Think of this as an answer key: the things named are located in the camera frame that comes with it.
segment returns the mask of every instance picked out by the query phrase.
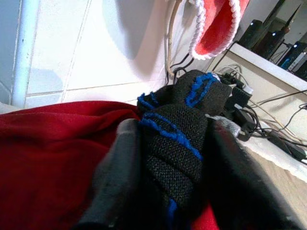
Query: electronic device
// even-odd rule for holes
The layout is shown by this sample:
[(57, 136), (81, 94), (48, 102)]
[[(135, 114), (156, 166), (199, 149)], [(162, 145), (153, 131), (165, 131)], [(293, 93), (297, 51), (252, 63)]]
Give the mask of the electronic device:
[(307, 43), (296, 42), (289, 52), (283, 57), (283, 59), (278, 63), (283, 69), (293, 70), (297, 63), (304, 57), (304, 50), (307, 48)]
[(284, 41), (284, 36), (284, 31), (268, 32), (257, 45), (257, 47), (252, 49), (252, 51), (259, 56), (269, 60), (277, 48)]
[(307, 61), (295, 72), (295, 75), (307, 81)]
[(235, 110), (235, 104), (245, 107), (248, 104), (249, 99), (252, 97), (253, 89), (244, 84), (234, 76), (226, 73), (221, 82), (226, 85), (236, 84), (236, 87), (232, 89), (231, 96), (225, 103), (225, 109), (228, 111)]
[(275, 19), (284, 2), (285, 0), (279, 0), (264, 22), (253, 20), (241, 37), (238, 44), (245, 47), (246, 49), (251, 50), (252, 47), (258, 42), (258, 40), (269, 28), (270, 24)]
[(300, 7), (301, 5), (297, 7), (297, 9), (294, 11), (287, 23), (282, 27), (280, 31), (268, 32), (264, 38), (252, 48), (252, 51), (259, 56), (269, 60), (277, 48), (284, 42), (284, 36), (290, 31), (290, 25), (293, 22)]
[(242, 35), (238, 44), (246, 49), (252, 49), (255, 43), (258, 41), (258, 35), (262, 31), (262, 21), (253, 20), (247, 30)]
[(298, 62), (298, 64), (293, 68), (292, 72), (297, 72), (299, 68), (307, 61), (307, 52), (304, 52), (303, 58)]
[(276, 145), (277, 147), (279, 147), (280, 149), (282, 149), (292, 157), (296, 158), (299, 161), (307, 160), (306, 153), (302, 148), (286, 140), (283, 140), (282, 139), (283, 137), (278, 132), (271, 131), (270, 133), (268, 133), (268, 135), (269, 135), (268, 140), (271, 143), (273, 143), (274, 145)]

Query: red knit hat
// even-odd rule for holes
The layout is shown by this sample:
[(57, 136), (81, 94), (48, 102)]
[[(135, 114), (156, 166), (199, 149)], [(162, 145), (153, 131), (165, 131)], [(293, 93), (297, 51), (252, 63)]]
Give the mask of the red knit hat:
[(195, 0), (197, 25), (189, 53), (198, 60), (222, 53), (233, 41), (249, 0)]

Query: white cable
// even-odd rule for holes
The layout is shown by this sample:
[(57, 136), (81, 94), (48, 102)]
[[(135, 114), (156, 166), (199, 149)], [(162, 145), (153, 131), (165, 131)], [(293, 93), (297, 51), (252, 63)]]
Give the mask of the white cable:
[(258, 105), (256, 102), (252, 101), (252, 100), (249, 100), (250, 102), (252, 102), (255, 106), (257, 106), (259, 109), (261, 109), (262, 111), (264, 111), (267, 115), (269, 115), (271, 118), (273, 118), (277, 124), (280, 125), (281, 128), (284, 129), (285, 132), (288, 133), (288, 136), (290, 136), (289, 138), (291, 138), (292, 140), (294, 141), (300, 141), (301, 143), (302, 142), (307, 142), (307, 139), (302, 139), (302, 138), (298, 138), (291, 130), (289, 130), (287, 127), (285, 128), (285, 126), (279, 121), (277, 120), (276, 117), (274, 117), (272, 114), (270, 114), (268, 111), (266, 111), (262, 106)]
[(174, 76), (174, 73), (172, 72), (170, 66), (171, 66), (171, 58), (172, 58), (172, 43), (173, 43), (173, 27), (175, 22), (175, 17), (179, 8), (179, 5), (181, 4), (182, 0), (176, 0), (175, 5), (171, 14), (171, 18), (169, 20), (168, 25), (168, 45), (167, 45), (167, 60), (166, 60), (166, 69), (170, 76)]
[(245, 79), (245, 77), (243, 76), (243, 74), (240, 73), (238, 70), (232, 68), (231, 66), (223, 66), (223, 67), (221, 67), (220, 70), (219, 70), (218, 72), (216, 72), (216, 73), (223, 74), (223, 72), (221, 72), (221, 71), (224, 70), (224, 69), (231, 69), (232, 71), (238, 73), (238, 74), (244, 79), (244, 81), (246, 82), (246, 84), (248, 85), (248, 81)]
[(262, 100), (262, 101), (259, 101), (259, 102), (257, 102), (258, 104), (259, 103), (266, 103), (267, 101), (269, 101), (269, 100), (271, 100), (271, 99), (275, 99), (275, 98), (277, 98), (277, 97), (282, 97), (282, 96), (287, 96), (287, 95), (292, 95), (292, 93), (281, 93), (281, 94), (279, 94), (279, 95), (275, 95), (275, 96), (273, 96), (273, 97), (270, 97), (270, 98), (267, 98), (267, 99), (265, 99), (265, 100)]
[(235, 63), (235, 64), (230, 64), (229, 66), (234, 66), (235, 69), (236, 69), (236, 67), (238, 67), (238, 68), (240, 69), (240, 73), (243, 73), (243, 70), (242, 70), (242, 66), (241, 66), (241, 65)]

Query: grout line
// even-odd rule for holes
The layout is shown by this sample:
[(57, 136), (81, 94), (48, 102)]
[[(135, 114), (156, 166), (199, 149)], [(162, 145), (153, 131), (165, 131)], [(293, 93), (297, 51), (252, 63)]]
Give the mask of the grout line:
[(50, 94), (55, 94), (55, 93), (61, 93), (61, 91), (52, 91), (52, 92), (35, 92), (35, 93), (27, 93), (26, 97), (35, 97), (35, 96), (43, 96), (43, 95), (50, 95)]
[(90, 10), (91, 3), (92, 3), (92, 0), (88, 0), (88, 2), (86, 4), (83, 20), (82, 20), (80, 30), (79, 30), (79, 34), (78, 34), (78, 39), (77, 39), (76, 46), (75, 46), (75, 49), (74, 49), (74, 52), (73, 52), (73, 55), (72, 55), (72, 58), (71, 58), (71, 64), (70, 64), (70, 67), (69, 67), (69, 72), (68, 72), (68, 75), (65, 79), (64, 90), (63, 90), (62, 98), (61, 98), (61, 101), (60, 101), (61, 103), (64, 101), (66, 91), (67, 91), (67, 88), (68, 88), (68, 85), (69, 85), (69, 80), (71, 78), (72, 69), (73, 69), (73, 66), (74, 66), (74, 63), (75, 63), (75, 59), (76, 59), (76, 51), (77, 51), (77, 48), (78, 48), (78, 46), (81, 42), (81, 38), (82, 38), (82, 35), (83, 35), (83, 31), (84, 31), (85, 23), (87, 21), (87, 16), (88, 16), (88, 13), (89, 13), (89, 10)]
[(133, 99), (133, 100), (130, 100), (130, 101), (125, 101), (125, 102), (133, 102), (133, 101), (137, 101), (138, 99)]
[(152, 81), (163, 81), (164, 78), (161, 79), (155, 79), (155, 80), (148, 80), (148, 81), (137, 81), (137, 82), (129, 82), (129, 83), (121, 83), (121, 84), (114, 84), (114, 85), (101, 85), (101, 86), (93, 86), (93, 87), (86, 87), (86, 88), (79, 88), (79, 89), (71, 89), (66, 91), (76, 91), (76, 90), (87, 90), (87, 89), (95, 89), (95, 88), (103, 88), (103, 87), (109, 87), (109, 86), (117, 86), (117, 85), (129, 85), (129, 84), (138, 84), (138, 83), (147, 83)]
[(6, 85), (5, 85), (2, 81), (0, 81), (0, 85), (7, 91), (7, 93), (8, 93), (9, 95), (11, 94), (10, 89), (9, 89), (8, 87), (6, 87)]

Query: black speaker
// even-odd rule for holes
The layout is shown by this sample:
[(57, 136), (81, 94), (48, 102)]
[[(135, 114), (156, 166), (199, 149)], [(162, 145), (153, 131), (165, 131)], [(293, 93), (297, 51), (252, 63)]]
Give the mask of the black speaker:
[(268, 32), (261, 42), (252, 50), (259, 56), (269, 60), (283, 42), (284, 31)]
[(258, 40), (259, 33), (262, 30), (262, 21), (253, 20), (243, 36), (241, 37), (240, 41), (238, 42), (239, 45), (245, 47), (246, 49), (251, 49)]
[(305, 61), (301, 68), (299, 68), (298, 71), (295, 72), (295, 75), (307, 81), (307, 61)]

